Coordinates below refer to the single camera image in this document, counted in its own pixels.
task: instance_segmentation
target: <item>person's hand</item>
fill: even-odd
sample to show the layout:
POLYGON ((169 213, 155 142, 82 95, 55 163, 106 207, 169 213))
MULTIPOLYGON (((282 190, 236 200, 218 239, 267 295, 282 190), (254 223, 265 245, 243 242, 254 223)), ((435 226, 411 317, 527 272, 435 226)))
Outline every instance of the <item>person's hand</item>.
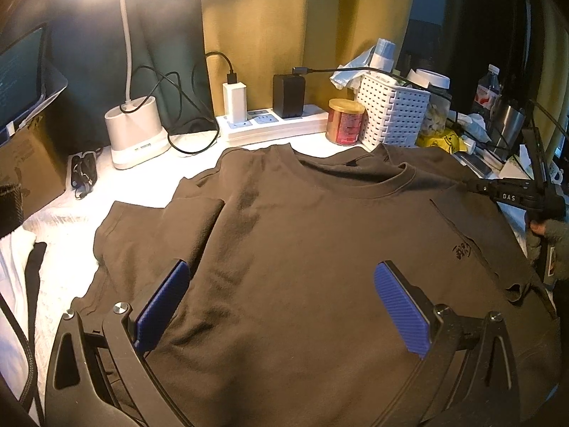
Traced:
POLYGON ((532 265, 539 258, 542 239, 555 246, 554 273, 557 279, 569 279, 569 223, 547 220, 531 221, 526 233, 527 258, 532 265))

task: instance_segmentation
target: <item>blue gripper pad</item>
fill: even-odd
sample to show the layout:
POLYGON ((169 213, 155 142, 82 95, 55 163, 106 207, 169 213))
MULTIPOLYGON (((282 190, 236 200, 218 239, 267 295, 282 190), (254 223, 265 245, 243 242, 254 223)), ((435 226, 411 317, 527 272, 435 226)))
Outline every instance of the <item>blue gripper pad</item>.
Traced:
POLYGON ((429 322, 388 265, 377 265, 374 282, 407 349, 425 359, 431 348, 429 322))
POLYGON ((134 347, 139 353, 153 350, 170 324, 178 305, 190 286, 190 267, 178 262, 135 323, 134 347))

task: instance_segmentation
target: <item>yellow package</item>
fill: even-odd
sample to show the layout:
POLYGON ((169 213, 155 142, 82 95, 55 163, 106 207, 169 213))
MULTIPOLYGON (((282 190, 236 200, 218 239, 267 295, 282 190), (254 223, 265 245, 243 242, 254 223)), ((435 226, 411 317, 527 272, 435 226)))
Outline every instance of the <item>yellow package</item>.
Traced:
POLYGON ((454 154, 459 151, 468 151, 468 147, 459 135, 453 130, 445 130, 442 136, 423 136, 419 135, 416 145, 419 147, 440 147, 449 154, 454 154))

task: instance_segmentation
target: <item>white charger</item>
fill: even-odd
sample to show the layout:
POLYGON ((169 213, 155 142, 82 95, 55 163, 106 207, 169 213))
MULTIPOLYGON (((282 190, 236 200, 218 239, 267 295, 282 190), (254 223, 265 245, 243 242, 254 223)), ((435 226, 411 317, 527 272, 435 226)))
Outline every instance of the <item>white charger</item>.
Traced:
POLYGON ((246 122, 247 118, 247 86, 238 84, 223 84, 223 101, 225 115, 229 123, 246 122))

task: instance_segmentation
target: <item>red can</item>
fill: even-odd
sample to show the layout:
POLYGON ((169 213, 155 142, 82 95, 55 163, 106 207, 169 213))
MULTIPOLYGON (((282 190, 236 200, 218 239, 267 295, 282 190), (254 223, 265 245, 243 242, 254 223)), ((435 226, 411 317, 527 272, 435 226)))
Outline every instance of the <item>red can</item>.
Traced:
POLYGON ((363 124, 365 107, 349 99, 331 99, 326 138, 341 146, 357 143, 363 124))

